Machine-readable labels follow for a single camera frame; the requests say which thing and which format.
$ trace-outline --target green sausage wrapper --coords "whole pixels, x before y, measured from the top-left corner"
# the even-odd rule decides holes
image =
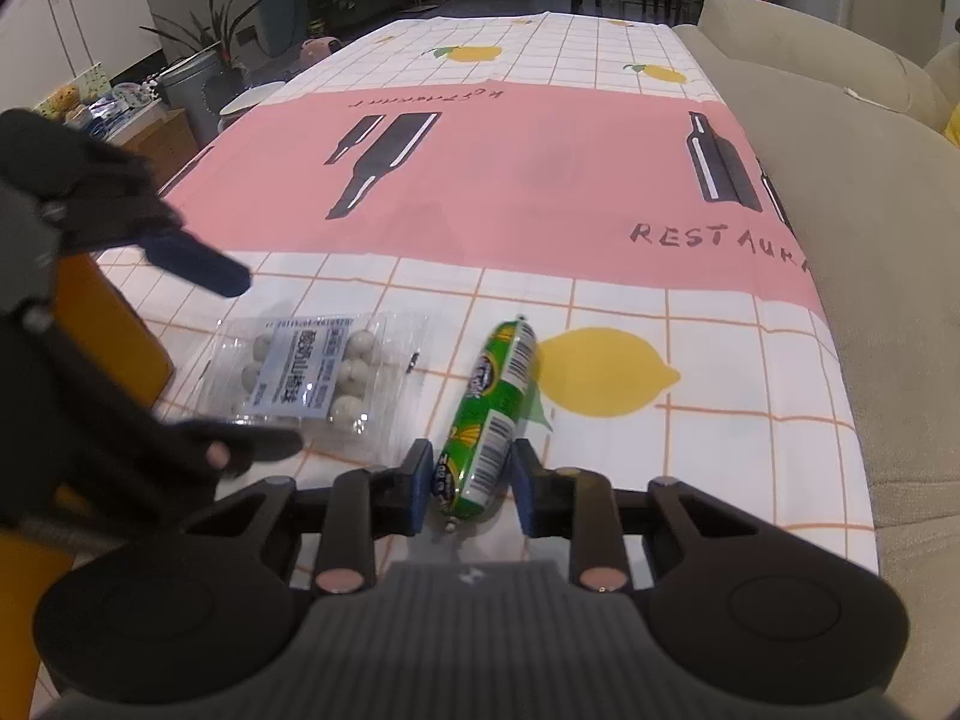
[[[536,336],[522,317],[487,338],[434,471],[433,494],[447,517],[478,517],[493,499],[535,356]]]

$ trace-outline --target potted plant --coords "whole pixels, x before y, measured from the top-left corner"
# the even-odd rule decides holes
[[[141,29],[147,32],[160,35],[160,37],[172,43],[186,46],[194,55],[205,52],[206,50],[214,50],[217,53],[223,66],[223,71],[210,79],[205,86],[205,95],[208,98],[206,103],[212,113],[218,113],[224,105],[230,103],[231,100],[234,100],[234,98],[244,90],[243,71],[237,67],[237,64],[234,62],[232,52],[233,38],[236,35],[237,29],[240,28],[241,23],[243,23],[243,19],[246,19],[253,13],[262,2],[262,0],[257,0],[252,5],[244,8],[240,15],[231,19],[230,9],[236,0],[228,0],[226,4],[220,7],[217,6],[216,1],[217,0],[208,0],[209,26],[201,22],[193,11],[190,11],[190,20],[193,25],[192,29],[157,13],[152,14],[155,21],[162,23],[162,25],[168,25],[171,29],[141,26]],[[172,31],[173,29],[178,30],[176,34]]]

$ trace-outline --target trash can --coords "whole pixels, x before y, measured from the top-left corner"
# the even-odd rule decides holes
[[[208,104],[206,84],[217,76],[234,73],[239,74],[239,71],[224,70],[217,47],[211,46],[200,53],[195,53],[189,59],[176,63],[157,76],[157,90],[162,100],[171,109],[186,110],[190,129],[193,130],[194,137],[201,148],[217,137],[220,109],[228,101],[221,101],[222,98],[217,94],[215,95],[217,100],[211,100],[212,104]],[[236,90],[237,95],[242,91],[243,76],[240,74],[240,88]]]

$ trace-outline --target package label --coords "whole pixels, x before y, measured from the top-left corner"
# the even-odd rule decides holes
[[[352,327],[352,317],[283,319],[268,326],[274,336],[248,411],[261,416],[326,418]]]

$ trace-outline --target tablecloth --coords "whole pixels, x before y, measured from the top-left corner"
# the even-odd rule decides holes
[[[362,167],[378,148],[389,160],[384,133],[403,116],[422,127],[407,151],[385,172]],[[740,167],[714,175],[709,136]],[[555,13],[400,20],[287,84],[170,191],[190,229],[250,266],[246,295],[218,298],[137,250],[100,262],[176,363],[165,418],[195,410],[224,317],[416,311],[430,317],[429,340],[401,442],[440,447],[483,339],[524,314],[551,360],[620,344],[630,377],[611,395],[601,355],[586,369],[602,402],[541,388],[542,418],[521,432],[546,466],[596,469],[621,488],[676,476],[875,571],[841,368],[775,198],[665,26]],[[221,493],[276,473],[327,485],[355,466],[308,450]],[[644,584],[638,539],[628,548]],[[509,495],[456,538],[428,529],[377,543],[381,571],[407,557],[563,566],[565,550],[528,541]]]

